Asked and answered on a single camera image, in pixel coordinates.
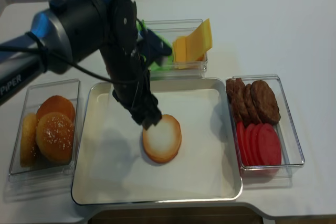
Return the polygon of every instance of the white table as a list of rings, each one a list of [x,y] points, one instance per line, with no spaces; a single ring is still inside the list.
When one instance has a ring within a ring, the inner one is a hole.
[[[306,164],[290,184],[244,184],[230,203],[247,205],[268,218],[336,214],[336,0],[137,0],[145,20],[210,18],[213,49],[208,52],[207,77],[239,74],[280,76]],[[0,18],[0,41],[28,31],[33,15],[47,3],[14,4]],[[98,52],[81,62],[105,73]],[[82,94],[98,81],[71,69],[51,72],[32,84],[79,78]],[[69,190],[29,194],[12,200],[5,193],[7,174],[19,125],[25,90],[0,107],[0,222],[79,222],[100,211],[78,207]]]

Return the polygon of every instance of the white tray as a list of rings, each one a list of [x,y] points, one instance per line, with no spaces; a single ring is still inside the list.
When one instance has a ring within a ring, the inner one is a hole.
[[[152,81],[163,114],[181,125],[182,144],[169,163],[144,153],[142,127],[112,96],[90,91],[72,198],[80,205],[236,199],[242,190],[224,84],[218,79]]]

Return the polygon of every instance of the cheese slice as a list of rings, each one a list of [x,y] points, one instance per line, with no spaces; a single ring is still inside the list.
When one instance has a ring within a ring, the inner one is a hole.
[[[186,61],[203,60],[204,54],[211,48],[211,26],[207,19],[186,38]]]

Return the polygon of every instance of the red tomato slice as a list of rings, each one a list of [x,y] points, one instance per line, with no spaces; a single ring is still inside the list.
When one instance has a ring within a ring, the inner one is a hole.
[[[251,165],[261,165],[261,158],[257,152],[257,136],[263,124],[259,123],[251,132],[251,136],[249,138],[250,142],[250,150],[251,150]]]
[[[247,126],[246,130],[245,130],[245,136],[244,136],[244,141],[243,141],[243,146],[245,149],[245,153],[246,153],[246,159],[247,159],[247,165],[253,165],[252,163],[252,153],[251,153],[251,146],[250,146],[250,135],[251,135],[251,131],[255,128],[255,124],[250,124],[249,126]]]
[[[281,164],[281,144],[272,125],[264,124],[258,134],[257,148],[263,165]]]
[[[237,138],[238,138],[238,146],[239,146],[239,151],[240,151],[240,157],[242,158],[241,161],[244,165],[248,165],[247,164],[247,160],[246,160],[246,154],[245,154],[245,149],[244,149],[244,145],[243,145],[243,141],[244,141],[244,125],[242,122],[237,124]]]

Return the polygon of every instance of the green object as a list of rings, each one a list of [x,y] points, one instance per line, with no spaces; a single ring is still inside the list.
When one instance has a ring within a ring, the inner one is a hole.
[[[144,28],[147,28],[144,20],[142,20],[141,23],[142,23],[142,25],[143,25]],[[137,22],[136,24],[137,24],[136,28],[138,29],[138,31],[141,31],[141,26],[140,26],[139,22]],[[160,39],[162,39],[162,41],[165,42],[170,48],[172,48],[172,45],[165,38],[161,37],[157,33],[155,33],[155,34]],[[166,57],[165,63],[162,66],[159,66],[158,64],[156,64],[156,62],[153,62],[150,65],[149,68],[151,69],[151,71],[167,71],[167,70],[171,70],[173,62],[174,62],[174,56],[173,56],[173,54],[171,54],[168,57]]]

